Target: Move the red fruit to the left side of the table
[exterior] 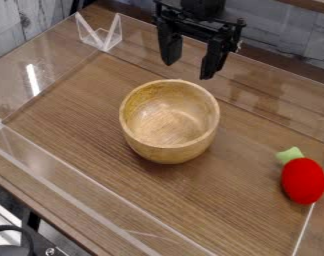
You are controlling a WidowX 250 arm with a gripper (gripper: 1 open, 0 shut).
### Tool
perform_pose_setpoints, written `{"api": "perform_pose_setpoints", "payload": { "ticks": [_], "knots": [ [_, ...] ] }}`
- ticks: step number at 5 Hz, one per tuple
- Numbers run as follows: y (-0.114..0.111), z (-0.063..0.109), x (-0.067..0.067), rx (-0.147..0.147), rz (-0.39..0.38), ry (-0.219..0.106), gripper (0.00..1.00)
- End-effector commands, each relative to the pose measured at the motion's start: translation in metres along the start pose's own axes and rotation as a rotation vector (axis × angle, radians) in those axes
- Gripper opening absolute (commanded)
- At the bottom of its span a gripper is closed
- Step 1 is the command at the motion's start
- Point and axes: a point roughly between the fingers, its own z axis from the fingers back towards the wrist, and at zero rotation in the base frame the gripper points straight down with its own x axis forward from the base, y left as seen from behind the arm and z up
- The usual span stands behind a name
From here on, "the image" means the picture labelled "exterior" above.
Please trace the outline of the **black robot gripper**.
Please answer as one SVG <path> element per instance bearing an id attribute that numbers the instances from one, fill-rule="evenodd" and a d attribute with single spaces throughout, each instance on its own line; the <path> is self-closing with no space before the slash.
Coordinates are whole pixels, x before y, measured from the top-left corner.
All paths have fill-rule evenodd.
<path id="1" fill-rule="evenodd" d="M 160 52 L 164 63 L 171 66 L 183 55 L 183 36 L 208 42 L 203 58 L 201 80 L 213 78 L 223 69 L 231 52 L 240 49 L 241 34 L 247 27 L 243 17 L 225 8 L 227 0 L 153 0 L 154 24 L 158 30 Z"/>

